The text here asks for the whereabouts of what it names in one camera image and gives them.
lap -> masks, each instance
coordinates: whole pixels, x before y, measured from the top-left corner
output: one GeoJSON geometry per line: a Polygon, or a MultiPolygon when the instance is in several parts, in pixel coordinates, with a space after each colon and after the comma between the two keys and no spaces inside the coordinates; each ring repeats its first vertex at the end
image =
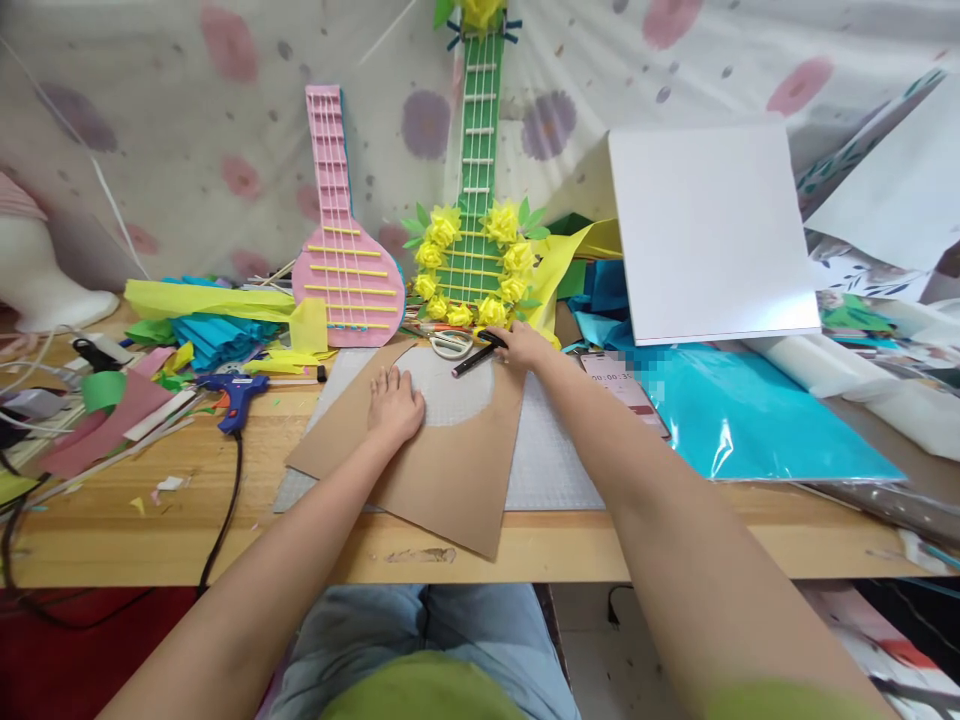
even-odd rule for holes
{"type": "Polygon", "coordinates": [[[315,720],[352,685],[423,649],[478,666],[536,720],[579,718],[529,584],[329,588],[301,626],[271,718],[315,720]]]}

black marker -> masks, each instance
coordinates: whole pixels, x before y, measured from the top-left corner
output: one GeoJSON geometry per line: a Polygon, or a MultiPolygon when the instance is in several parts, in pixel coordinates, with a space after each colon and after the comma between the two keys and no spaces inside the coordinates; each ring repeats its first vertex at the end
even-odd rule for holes
{"type": "Polygon", "coordinates": [[[498,347],[507,346],[507,344],[503,340],[498,338],[493,333],[487,332],[486,330],[481,330],[480,332],[478,332],[477,337],[480,338],[481,340],[486,340],[490,344],[487,345],[482,350],[480,350],[480,352],[474,353],[473,355],[468,357],[466,360],[464,360],[462,363],[457,365],[453,370],[451,370],[450,372],[453,374],[454,377],[460,377],[465,372],[475,368],[477,365],[482,363],[488,357],[493,355],[493,351],[496,350],[498,347]]]}

floral fabric backdrop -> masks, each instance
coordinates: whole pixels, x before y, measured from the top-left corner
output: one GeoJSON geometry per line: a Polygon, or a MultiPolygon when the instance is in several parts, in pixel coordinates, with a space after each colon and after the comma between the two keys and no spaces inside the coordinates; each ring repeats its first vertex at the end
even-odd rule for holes
{"type": "MultiPolygon", "coordinates": [[[[764,111],[794,169],[933,68],[960,4],[512,0],[497,195],[548,219],[616,215],[606,131],[764,111]]],[[[354,212],[407,267],[399,223],[456,198],[462,58],[432,0],[21,2],[0,34],[98,159],[154,279],[266,273],[317,225],[307,83],[343,87],[354,212]]],[[[84,148],[0,47],[0,169],[51,215],[58,257],[117,288],[130,261],[84,148]]]]}

gray cutting mat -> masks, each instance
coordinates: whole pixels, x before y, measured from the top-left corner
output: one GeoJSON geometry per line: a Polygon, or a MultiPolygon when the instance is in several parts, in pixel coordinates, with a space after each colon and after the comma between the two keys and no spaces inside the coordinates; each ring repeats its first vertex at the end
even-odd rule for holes
{"type": "MultiPolygon", "coordinates": [[[[309,431],[353,381],[376,350],[341,350],[330,379],[307,424],[309,431]]],[[[397,361],[401,370],[413,375],[415,388],[423,392],[428,425],[450,425],[472,417],[490,402],[493,370],[490,363],[467,373],[459,380],[450,375],[453,363],[438,357],[429,348],[413,348],[397,361]]],[[[482,462],[483,450],[476,456],[482,462]]],[[[288,510],[316,480],[288,469],[280,484],[275,513],[288,510]]],[[[507,510],[598,510],[603,501],[587,477],[573,444],[560,427],[540,382],[527,376],[520,408],[520,426],[513,451],[507,510]]]]}

glue gun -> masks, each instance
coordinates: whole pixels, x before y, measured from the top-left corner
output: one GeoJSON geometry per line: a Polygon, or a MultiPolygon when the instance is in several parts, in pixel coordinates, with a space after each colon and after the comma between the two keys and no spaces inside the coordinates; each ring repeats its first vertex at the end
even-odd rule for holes
{"type": "Polygon", "coordinates": [[[230,398],[227,416],[217,425],[225,434],[239,432],[247,424],[247,412],[254,395],[267,391],[270,384],[266,375],[201,375],[197,387],[208,390],[226,390],[230,398]]]}

